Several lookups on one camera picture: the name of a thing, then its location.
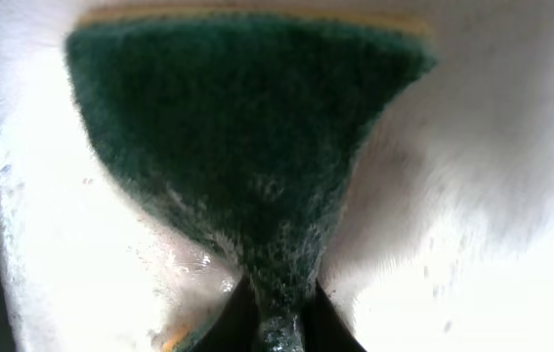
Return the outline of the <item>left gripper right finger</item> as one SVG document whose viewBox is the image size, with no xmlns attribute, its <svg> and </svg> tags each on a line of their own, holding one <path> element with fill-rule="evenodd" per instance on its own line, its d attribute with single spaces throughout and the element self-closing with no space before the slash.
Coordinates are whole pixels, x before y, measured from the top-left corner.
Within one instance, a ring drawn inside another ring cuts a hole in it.
<svg viewBox="0 0 554 352">
<path fill-rule="evenodd" d="M 305 304 L 301 318 L 306 352 L 365 352 L 319 282 L 316 282 L 315 293 Z"/>
</svg>

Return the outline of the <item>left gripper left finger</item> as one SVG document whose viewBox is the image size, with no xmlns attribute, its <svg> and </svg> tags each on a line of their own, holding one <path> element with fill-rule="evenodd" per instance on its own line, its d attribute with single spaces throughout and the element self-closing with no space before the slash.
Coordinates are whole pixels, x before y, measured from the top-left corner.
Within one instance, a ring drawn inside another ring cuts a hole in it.
<svg viewBox="0 0 554 352">
<path fill-rule="evenodd" d="M 244 276 L 215 323 L 191 352 L 250 352 L 258 326 L 255 292 L 249 278 Z"/>
</svg>

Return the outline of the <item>green yellow sponge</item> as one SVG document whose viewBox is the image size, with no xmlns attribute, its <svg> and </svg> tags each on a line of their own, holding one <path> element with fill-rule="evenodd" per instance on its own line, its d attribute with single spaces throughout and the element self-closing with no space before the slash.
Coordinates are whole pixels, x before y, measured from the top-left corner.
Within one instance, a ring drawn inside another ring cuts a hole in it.
<svg viewBox="0 0 554 352">
<path fill-rule="evenodd" d="M 90 144 L 164 226 L 255 292 L 251 351 L 305 351 L 301 312 L 382 111 L 434 65 L 410 18 L 327 10 L 108 8 L 66 63 Z"/>
</svg>

